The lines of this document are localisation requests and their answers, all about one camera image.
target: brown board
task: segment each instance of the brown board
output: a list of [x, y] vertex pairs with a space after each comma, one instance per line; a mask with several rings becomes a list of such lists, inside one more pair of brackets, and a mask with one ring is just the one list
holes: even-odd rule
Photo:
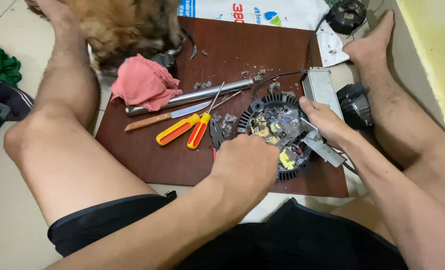
[[[187, 40], [176, 57], [178, 79], [181, 80], [179, 87], [183, 94], [193, 91], [197, 82], [211, 81], [213, 86], [218, 86], [223, 81], [232, 83], [242, 80], [243, 71], [257, 74], [259, 70], [266, 69], [266, 74], [262, 76], [268, 78], [279, 73], [300, 70], [302, 65], [307, 67], [309, 64], [308, 42], [313, 31], [188, 17], [180, 17], [179, 21], [194, 38], [198, 51], [189, 60], [193, 49]], [[312, 65], [322, 66], [316, 38], [311, 39], [310, 47]], [[202, 54], [202, 50], [208, 53], [207, 56]], [[279, 92], [293, 91], [300, 97], [303, 95], [300, 79], [301, 74], [280, 77]], [[229, 113], [240, 117], [252, 102], [252, 93], [252, 89], [244, 90], [211, 113], [217, 112], [222, 116]], [[261, 98], [266, 94], [267, 85], [260, 89], [258, 96]], [[211, 172], [213, 165], [209, 132], [203, 136], [197, 150], [190, 150], [186, 144], [192, 130], [165, 147], [156, 143], [156, 136], [160, 132], [182, 118], [166, 120], [132, 132], [124, 132], [124, 128], [132, 122], [201, 102], [203, 101], [128, 117], [124, 101], [118, 98], [114, 103], [109, 102], [96, 139], [121, 164], [146, 183], [194, 186]], [[232, 124], [230, 138], [237, 135], [237, 123]], [[271, 191], [325, 197], [349, 196], [341, 167], [334, 168], [314, 153], [310, 161], [309, 168], [300, 171], [297, 178], [277, 182]]]

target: pink cloth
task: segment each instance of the pink cloth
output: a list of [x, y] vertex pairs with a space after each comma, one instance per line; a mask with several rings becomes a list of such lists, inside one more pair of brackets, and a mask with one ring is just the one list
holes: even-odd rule
[[183, 92], [178, 89], [179, 80], [173, 78], [166, 68], [141, 54], [127, 58], [117, 75], [111, 86], [112, 102], [122, 98], [128, 106], [144, 106], [150, 111], [157, 111]]

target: pliers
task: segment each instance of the pliers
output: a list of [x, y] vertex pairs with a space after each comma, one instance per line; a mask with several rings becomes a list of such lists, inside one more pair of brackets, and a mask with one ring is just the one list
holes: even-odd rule
[[221, 144], [225, 141], [223, 132], [219, 128], [218, 123], [214, 120], [214, 118], [211, 118], [209, 121], [209, 127], [210, 131], [209, 134], [212, 138], [212, 145], [209, 146], [210, 149], [212, 149], [212, 158], [214, 161], [216, 161], [216, 152], [221, 147]]

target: dog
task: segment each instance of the dog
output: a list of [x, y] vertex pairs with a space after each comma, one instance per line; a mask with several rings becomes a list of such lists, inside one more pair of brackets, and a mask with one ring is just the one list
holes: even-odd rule
[[[28, 9], [45, 17], [34, 0]], [[91, 65], [103, 76], [117, 77], [128, 57], [150, 59], [179, 51], [186, 40], [178, 21], [179, 0], [58, 0], [79, 20], [92, 48]]]

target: red and yellow handle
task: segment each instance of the red and yellow handle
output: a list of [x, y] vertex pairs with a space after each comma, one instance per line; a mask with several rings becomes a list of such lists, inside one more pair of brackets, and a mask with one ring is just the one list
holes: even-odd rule
[[201, 120], [201, 118], [199, 118], [199, 115], [197, 114], [193, 114], [186, 119], [180, 120], [170, 128], [159, 133], [159, 135], [156, 136], [156, 142], [158, 142], [160, 146], [165, 146], [190, 130], [196, 123], [200, 123], [199, 120]]
[[211, 120], [211, 114], [204, 113], [201, 117], [201, 120], [195, 125], [195, 128], [187, 141], [187, 147], [192, 150], [198, 148], [199, 143], [201, 142], [202, 136], [208, 127], [209, 120]]

